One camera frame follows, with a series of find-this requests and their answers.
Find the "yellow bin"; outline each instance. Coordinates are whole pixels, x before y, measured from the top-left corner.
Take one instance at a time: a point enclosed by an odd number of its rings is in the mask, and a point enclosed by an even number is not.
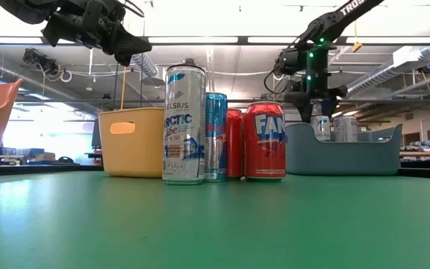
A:
[[[102,112],[99,128],[106,173],[162,177],[163,108]]]

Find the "bin handle cutout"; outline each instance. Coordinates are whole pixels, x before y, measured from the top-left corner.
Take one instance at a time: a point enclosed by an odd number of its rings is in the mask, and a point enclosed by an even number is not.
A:
[[[112,135],[125,135],[135,132],[135,124],[133,122],[112,123],[110,125],[110,133]]]

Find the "red can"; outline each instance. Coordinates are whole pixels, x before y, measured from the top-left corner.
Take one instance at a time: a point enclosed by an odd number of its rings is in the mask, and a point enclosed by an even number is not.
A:
[[[284,114],[277,102],[255,102],[243,118],[245,177],[279,182],[286,176]]]
[[[238,109],[229,108],[227,112],[227,141],[228,141],[228,166],[229,178],[241,178],[243,176],[243,115]]]

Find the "soda can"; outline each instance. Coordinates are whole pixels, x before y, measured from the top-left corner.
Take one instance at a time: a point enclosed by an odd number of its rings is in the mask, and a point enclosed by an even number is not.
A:
[[[314,129],[314,135],[321,142],[331,141],[331,128],[329,127],[329,117],[315,116],[311,118],[311,126]]]
[[[358,142],[358,120],[356,117],[335,117],[334,136],[336,142]]]
[[[207,93],[205,126],[205,181],[227,180],[227,96]]]
[[[229,179],[240,179],[243,176],[243,115],[242,111],[229,108],[227,113],[227,142]]]
[[[194,185],[205,178],[206,81],[205,71],[194,65],[167,70],[162,166],[167,184]]]
[[[280,182],[286,176],[284,113],[277,102],[255,102],[243,118],[247,181]]]

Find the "green table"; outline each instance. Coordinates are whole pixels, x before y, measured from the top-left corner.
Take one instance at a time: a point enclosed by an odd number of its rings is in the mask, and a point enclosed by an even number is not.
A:
[[[430,268],[430,179],[0,176],[0,268]]]

